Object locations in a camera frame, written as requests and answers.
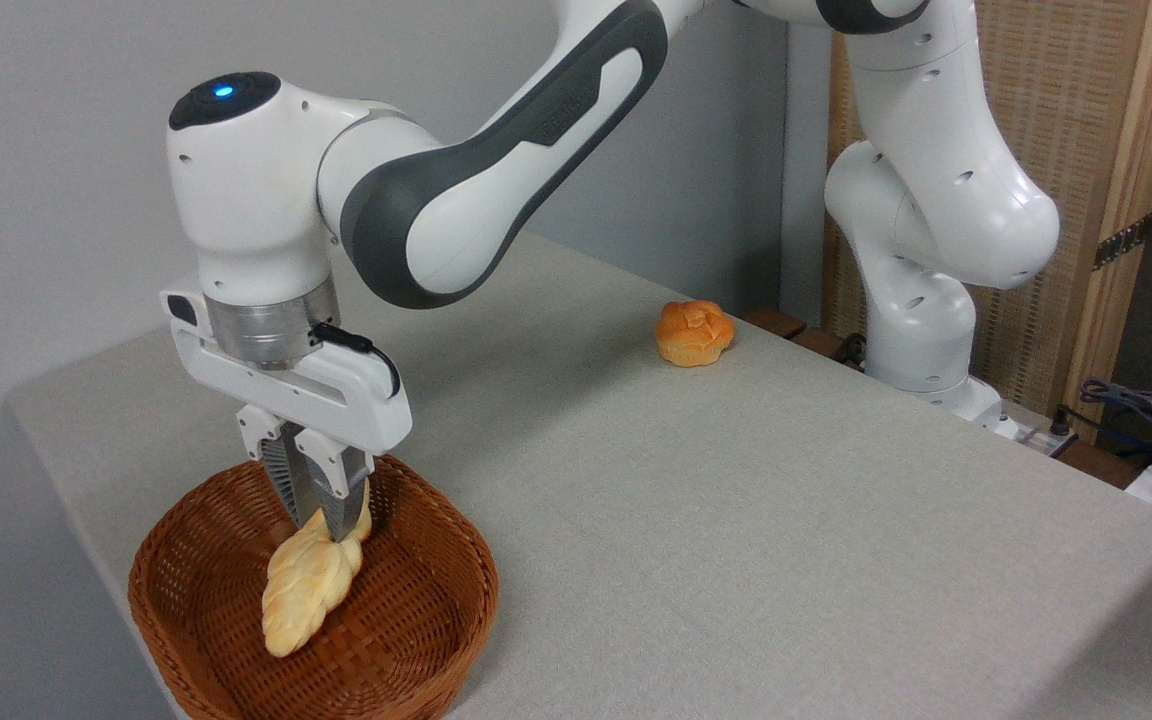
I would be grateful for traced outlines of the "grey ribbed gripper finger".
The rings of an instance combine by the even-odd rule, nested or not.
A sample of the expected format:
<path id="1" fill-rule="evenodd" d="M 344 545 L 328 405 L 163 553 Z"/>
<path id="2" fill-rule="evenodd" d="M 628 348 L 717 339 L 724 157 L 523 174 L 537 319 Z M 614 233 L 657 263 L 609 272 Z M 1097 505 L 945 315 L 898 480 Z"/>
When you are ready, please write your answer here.
<path id="1" fill-rule="evenodd" d="M 300 498 L 300 487 L 305 480 L 305 457 L 294 446 L 301 425 L 251 404 L 243 406 L 236 419 L 248 456 L 262 462 L 285 511 L 302 526 L 305 501 Z"/>
<path id="2" fill-rule="evenodd" d="M 303 429 L 294 438 L 306 458 L 314 483 L 317 505 L 334 541 L 344 541 L 366 509 L 367 478 L 376 469 L 374 456 L 317 430 Z"/>

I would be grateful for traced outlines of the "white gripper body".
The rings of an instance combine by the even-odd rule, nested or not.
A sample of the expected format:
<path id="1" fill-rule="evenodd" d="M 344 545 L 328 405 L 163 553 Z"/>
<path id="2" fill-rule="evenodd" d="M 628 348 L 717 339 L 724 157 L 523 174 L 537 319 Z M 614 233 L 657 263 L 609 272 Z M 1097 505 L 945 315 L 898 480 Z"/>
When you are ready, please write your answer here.
<path id="1" fill-rule="evenodd" d="M 221 350 L 204 293 L 168 288 L 160 301 L 180 361 L 202 386 L 371 454 L 388 454 L 411 432 L 406 392 L 376 354 L 325 343 L 291 369 L 264 370 Z"/>

